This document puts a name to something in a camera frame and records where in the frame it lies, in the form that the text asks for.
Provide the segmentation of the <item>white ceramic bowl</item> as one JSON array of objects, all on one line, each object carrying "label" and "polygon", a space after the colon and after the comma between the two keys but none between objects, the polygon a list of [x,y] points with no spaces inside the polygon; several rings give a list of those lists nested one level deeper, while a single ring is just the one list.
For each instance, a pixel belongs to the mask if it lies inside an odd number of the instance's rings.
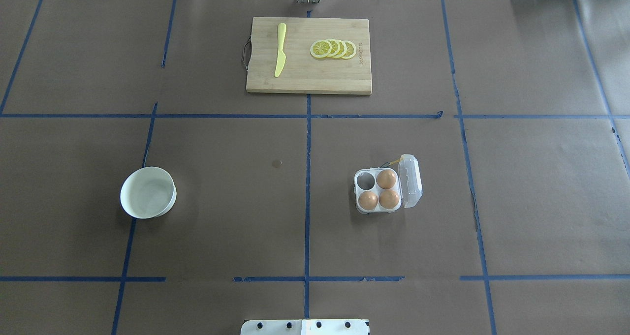
[{"label": "white ceramic bowl", "polygon": [[120,205],[133,218],[162,216],[174,206],[177,198],[171,174],[159,167],[141,168],[126,178],[120,189]]}]

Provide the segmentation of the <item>brown egg from bowl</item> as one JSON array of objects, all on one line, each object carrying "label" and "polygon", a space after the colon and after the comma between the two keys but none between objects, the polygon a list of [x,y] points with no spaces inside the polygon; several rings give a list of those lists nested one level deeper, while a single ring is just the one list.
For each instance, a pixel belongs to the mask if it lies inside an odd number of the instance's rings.
[{"label": "brown egg from bowl", "polygon": [[365,211],[375,210],[378,205],[378,196],[375,192],[364,191],[358,197],[358,205]]}]

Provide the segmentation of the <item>lemon slice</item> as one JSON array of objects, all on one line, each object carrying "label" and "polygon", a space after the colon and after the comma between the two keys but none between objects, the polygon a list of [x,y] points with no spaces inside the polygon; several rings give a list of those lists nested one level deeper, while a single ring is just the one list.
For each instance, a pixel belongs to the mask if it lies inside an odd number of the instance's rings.
[{"label": "lemon slice", "polygon": [[329,38],[329,39],[326,39],[326,41],[328,41],[328,43],[330,44],[329,46],[330,51],[327,57],[333,59],[333,56],[335,55],[338,49],[337,39]]},{"label": "lemon slice", "polygon": [[352,41],[344,41],[345,53],[342,55],[342,59],[349,60],[356,55],[356,45]]},{"label": "lemon slice", "polygon": [[333,46],[330,41],[319,40],[313,42],[310,47],[309,53],[311,54],[311,57],[315,59],[325,59],[326,57],[329,57],[329,55],[332,53],[332,50]]},{"label": "lemon slice", "polygon": [[347,46],[345,44],[345,41],[342,41],[342,40],[337,40],[337,44],[338,44],[338,49],[335,55],[333,56],[333,58],[341,59],[342,57],[344,57],[345,53],[347,52]]}]

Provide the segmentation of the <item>clear plastic egg box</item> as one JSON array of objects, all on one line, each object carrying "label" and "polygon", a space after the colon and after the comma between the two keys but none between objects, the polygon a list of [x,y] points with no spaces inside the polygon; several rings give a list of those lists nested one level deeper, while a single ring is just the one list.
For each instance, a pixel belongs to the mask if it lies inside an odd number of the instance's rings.
[{"label": "clear plastic egg box", "polygon": [[423,196],[418,159],[403,154],[380,167],[355,172],[353,192],[361,214],[393,213],[415,207]]}]

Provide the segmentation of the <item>brown egg front in box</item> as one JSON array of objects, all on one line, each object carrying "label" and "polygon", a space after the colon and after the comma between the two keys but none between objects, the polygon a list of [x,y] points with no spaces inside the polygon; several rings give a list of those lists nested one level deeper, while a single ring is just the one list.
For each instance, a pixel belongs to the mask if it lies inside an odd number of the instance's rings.
[{"label": "brown egg front in box", "polygon": [[379,195],[379,204],[382,208],[395,210],[400,202],[400,194],[395,189],[384,190]]}]

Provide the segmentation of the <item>brown egg in box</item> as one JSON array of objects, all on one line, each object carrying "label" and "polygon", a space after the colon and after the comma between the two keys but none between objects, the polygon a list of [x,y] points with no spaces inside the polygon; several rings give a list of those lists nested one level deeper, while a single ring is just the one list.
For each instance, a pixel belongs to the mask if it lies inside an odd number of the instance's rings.
[{"label": "brown egg in box", "polygon": [[379,204],[382,208],[395,210],[400,202],[400,194],[395,189],[384,190],[379,195]]},{"label": "brown egg in box", "polygon": [[398,175],[391,169],[383,169],[378,173],[376,182],[381,189],[392,189],[398,182]]}]

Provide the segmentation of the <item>yellow plastic knife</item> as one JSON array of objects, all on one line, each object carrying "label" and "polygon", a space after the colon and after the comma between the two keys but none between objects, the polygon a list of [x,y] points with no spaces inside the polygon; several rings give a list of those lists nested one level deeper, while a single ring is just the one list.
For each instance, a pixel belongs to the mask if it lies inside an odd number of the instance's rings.
[{"label": "yellow plastic knife", "polygon": [[282,74],[286,62],[286,54],[284,52],[285,37],[286,23],[279,23],[277,27],[277,58],[274,71],[275,78]]}]

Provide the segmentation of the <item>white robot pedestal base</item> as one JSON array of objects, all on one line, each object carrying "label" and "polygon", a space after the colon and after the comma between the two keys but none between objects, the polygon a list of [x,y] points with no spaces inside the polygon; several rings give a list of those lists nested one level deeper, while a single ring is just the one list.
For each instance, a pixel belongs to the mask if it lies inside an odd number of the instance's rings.
[{"label": "white robot pedestal base", "polygon": [[249,320],[241,335],[369,335],[365,319],[274,319]]}]

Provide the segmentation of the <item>brown egg rear in box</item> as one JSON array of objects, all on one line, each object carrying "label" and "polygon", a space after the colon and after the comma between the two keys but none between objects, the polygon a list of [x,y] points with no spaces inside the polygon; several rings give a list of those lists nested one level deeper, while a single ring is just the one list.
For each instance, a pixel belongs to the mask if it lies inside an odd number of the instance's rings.
[{"label": "brown egg rear in box", "polygon": [[391,169],[383,169],[378,173],[376,182],[381,189],[392,189],[398,182],[398,175]]}]

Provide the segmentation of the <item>bamboo cutting board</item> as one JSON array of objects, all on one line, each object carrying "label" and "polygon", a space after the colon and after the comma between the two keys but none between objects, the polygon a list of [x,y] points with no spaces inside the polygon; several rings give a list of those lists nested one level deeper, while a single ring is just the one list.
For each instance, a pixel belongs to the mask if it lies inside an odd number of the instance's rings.
[{"label": "bamboo cutting board", "polygon": [[[286,23],[282,74],[275,78],[277,27]],[[315,59],[315,41],[352,41],[356,55],[349,60]],[[346,94],[372,93],[371,35],[367,19],[255,17],[250,36],[246,90],[250,93]]]}]

